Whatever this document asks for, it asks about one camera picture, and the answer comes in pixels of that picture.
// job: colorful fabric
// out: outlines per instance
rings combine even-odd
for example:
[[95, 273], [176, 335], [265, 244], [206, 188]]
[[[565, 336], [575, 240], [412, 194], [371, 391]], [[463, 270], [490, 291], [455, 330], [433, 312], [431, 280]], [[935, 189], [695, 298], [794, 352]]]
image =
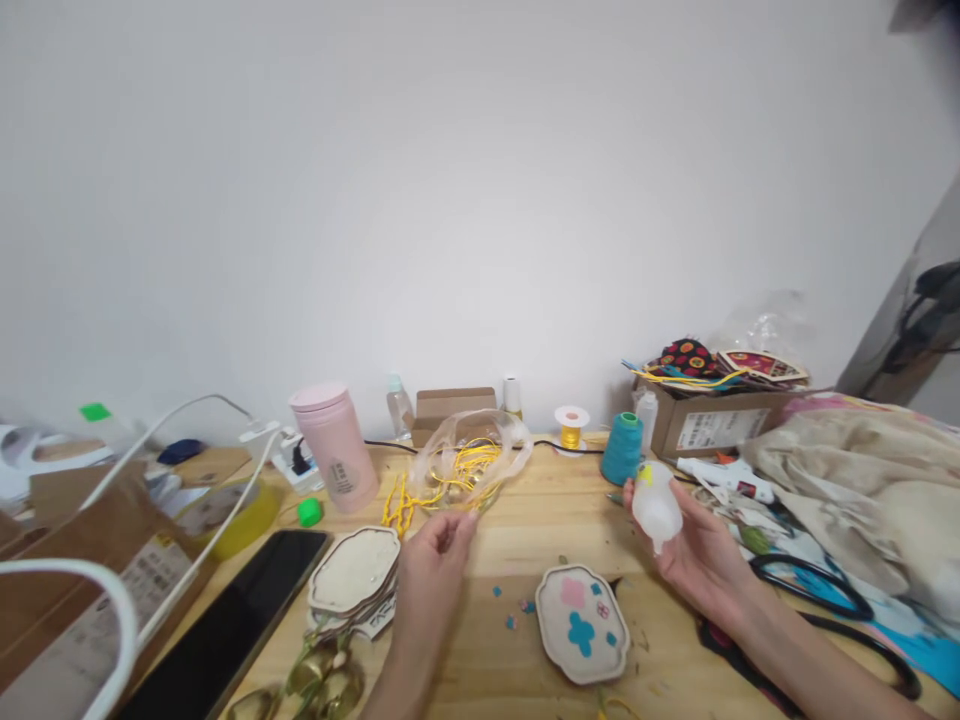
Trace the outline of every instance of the colorful fabric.
[[687, 377], [719, 377], [716, 357], [693, 338], [682, 338], [665, 347], [658, 364], [672, 365]]

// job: power strip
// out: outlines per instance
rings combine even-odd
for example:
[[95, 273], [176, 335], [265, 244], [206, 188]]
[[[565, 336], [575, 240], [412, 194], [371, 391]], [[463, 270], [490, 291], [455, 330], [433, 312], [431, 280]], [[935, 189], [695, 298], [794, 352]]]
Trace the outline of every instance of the power strip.
[[247, 430], [240, 436], [240, 442], [250, 451], [250, 457], [260, 457], [270, 436], [277, 430], [280, 430], [283, 439], [280, 440], [279, 452], [270, 456], [270, 462], [273, 463], [273, 466], [287, 479], [287, 482], [293, 486], [298, 495], [309, 495], [312, 492], [323, 490], [323, 478], [317, 470], [317, 464], [314, 462], [309, 448], [305, 445], [301, 445], [300, 450], [303, 452], [303, 459], [310, 465], [310, 469], [303, 475], [297, 475], [293, 471], [293, 451], [303, 440], [303, 435], [292, 427], [285, 426], [281, 430], [280, 423], [271, 420], [266, 425], [258, 425]]

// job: white cable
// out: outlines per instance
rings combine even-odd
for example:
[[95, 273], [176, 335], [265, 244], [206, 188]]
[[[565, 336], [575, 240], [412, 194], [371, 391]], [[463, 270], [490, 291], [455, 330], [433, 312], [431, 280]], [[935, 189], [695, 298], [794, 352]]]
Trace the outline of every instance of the white cable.
[[83, 575], [102, 586], [113, 601], [120, 626], [120, 654], [113, 672], [100, 688], [100, 692], [90, 703], [83, 720], [103, 720], [113, 710], [113, 706], [123, 694], [124, 688], [133, 672], [133, 664], [137, 659], [137, 614], [133, 608], [130, 593], [123, 586], [123, 582], [115, 572], [103, 565], [88, 562], [87, 560], [70, 560], [66, 558], [49, 558], [38, 560], [11, 560], [0, 563], [0, 575], [9, 575], [20, 572], [63, 572], [74, 575]]
[[173, 590], [170, 591], [170, 594], [163, 601], [157, 611], [153, 614], [153, 617], [147, 621], [147, 624], [144, 625], [143, 630], [140, 631], [140, 635], [137, 637], [137, 648], [142, 650], [143, 647], [150, 642], [150, 638], [153, 637], [153, 634], [157, 631], [157, 628], [163, 624], [163, 621], [167, 619], [167, 615], [170, 614], [171, 608], [177, 603], [180, 599], [180, 596], [183, 595], [184, 590], [187, 586], [193, 582], [194, 578], [197, 576], [200, 565], [203, 564], [203, 561], [207, 559], [207, 556], [213, 551], [213, 546], [217, 544], [217, 541], [220, 539], [220, 536], [223, 535], [224, 531], [227, 529], [227, 526], [233, 522], [233, 519], [237, 516], [237, 513], [240, 512], [240, 508], [243, 507], [244, 501], [247, 499], [247, 496], [250, 494], [250, 491], [253, 489], [254, 483], [256, 483], [257, 478], [260, 477], [260, 472], [263, 470], [263, 466], [267, 462], [267, 458], [270, 457], [270, 450], [273, 448], [273, 443], [277, 439], [277, 436], [282, 434], [283, 430], [277, 430], [274, 432], [270, 439], [267, 440], [267, 444], [263, 449], [263, 454], [260, 456], [260, 462], [257, 463], [257, 469], [253, 471], [253, 476], [247, 482], [247, 486], [243, 489], [243, 494], [240, 495], [240, 498], [237, 500], [237, 504], [233, 506], [233, 510], [230, 511], [230, 514], [227, 515], [227, 519], [223, 521], [223, 525], [220, 526], [220, 529], [217, 530], [216, 534], [213, 536], [213, 539], [207, 543], [207, 546], [203, 549], [203, 552], [197, 557], [193, 565], [190, 566], [190, 569], [180, 578]]
[[248, 413], [246, 410], [244, 410], [242, 407], [240, 407], [239, 405], [237, 405], [237, 404], [236, 404], [235, 402], [233, 402], [232, 400], [224, 397], [223, 395], [220, 395], [219, 393], [211, 393], [211, 394], [209, 394], [209, 395], [203, 395], [202, 397], [194, 398], [193, 400], [188, 400], [187, 402], [183, 403], [182, 405], [180, 405], [180, 406], [178, 406], [178, 407], [175, 407], [173, 410], [171, 410], [170, 412], [168, 412], [168, 413], [167, 413], [166, 415], [164, 415], [162, 418], [160, 418], [159, 420], [157, 420], [157, 421], [150, 427], [149, 430], [147, 430], [143, 435], [140, 436], [140, 439], [137, 440], [137, 441], [133, 444], [133, 447], [131, 447], [129, 450], [127, 450], [127, 452], [123, 455], [123, 457], [120, 458], [120, 460], [117, 462], [117, 464], [114, 465], [113, 468], [111, 468], [110, 472], [108, 472], [108, 473], [106, 474], [106, 476], [103, 478], [103, 480], [100, 481], [100, 484], [97, 485], [97, 486], [93, 489], [93, 492], [91, 492], [91, 493], [87, 496], [87, 499], [83, 501], [83, 505], [80, 506], [80, 510], [86, 510], [88, 507], [90, 507], [91, 505], [93, 505], [93, 503], [95, 503], [97, 500], [100, 499], [100, 497], [103, 495], [103, 493], [106, 492], [106, 489], [110, 486], [110, 483], [113, 482], [114, 478], [116, 478], [117, 475], [120, 474], [120, 471], [123, 470], [124, 466], [125, 466], [128, 462], [130, 462], [130, 458], [132, 458], [134, 455], [137, 454], [137, 452], [139, 452], [140, 448], [143, 447], [143, 444], [144, 444], [147, 440], [150, 439], [150, 436], [151, 436], [151, 435], [153, 435], [157, 430], [160, 429], [160, 426], [161, 426], [161, 425], [163, 425], [167, 420], [169, 420], [172, 416], [176, 415], [178, 412], [180, 412], [181, 410], [183, 410], [185, 407], [189, 407], [190, 405], [193, 405], [194, 403], [198, 403], [198, 402], [200, 402], [201, 400], [207, 400], [207, 399], [209, 399], [209, 398], [218, 398], [218, 399], [220, 399], [220, 400], [223, 400], [223, 401], [224, 401], [227, 405], [229, 405], [230, 407], [234, 408], [235, 410], [237, 410], [238, 412], [242, 413], [243, 415], [246, 415], [248, 420], [251, 420], [251, 421], [254, 420], [253, 415], [251, 415], [250, 413]]

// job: plastic bag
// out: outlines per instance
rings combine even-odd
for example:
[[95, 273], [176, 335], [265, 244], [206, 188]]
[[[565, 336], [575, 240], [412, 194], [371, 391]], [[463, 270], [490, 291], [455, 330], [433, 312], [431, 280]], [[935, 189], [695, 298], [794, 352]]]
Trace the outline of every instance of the plastic bag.
[[707, 346], [714, 352], [766, 352], [806, 368], [797, 348], [808, 346], [813, 335], [813, 327], [806, 318], [803, 293], [774, 290], [737, 307], [708, 338]]
[[468, 410], [444, 420], [413, 461], [412, 495], [427, 510], [485, 509], [533, 454], [523, 421], [502, 410]]

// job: yellow container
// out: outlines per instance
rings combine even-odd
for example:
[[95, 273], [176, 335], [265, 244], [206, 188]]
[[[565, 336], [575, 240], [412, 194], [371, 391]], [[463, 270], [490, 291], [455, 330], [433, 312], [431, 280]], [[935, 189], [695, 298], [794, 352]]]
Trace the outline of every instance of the yellow container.
[[[177, 524], [200, 548], [205, 548], [237, 504], [250, 478], [216, 487], [177, 514]], [[250, 490], [243, 507], [213, 546], [210, 556], [223, 562], [263, 535], [280, 512], [276, 491], [262, 478]]]

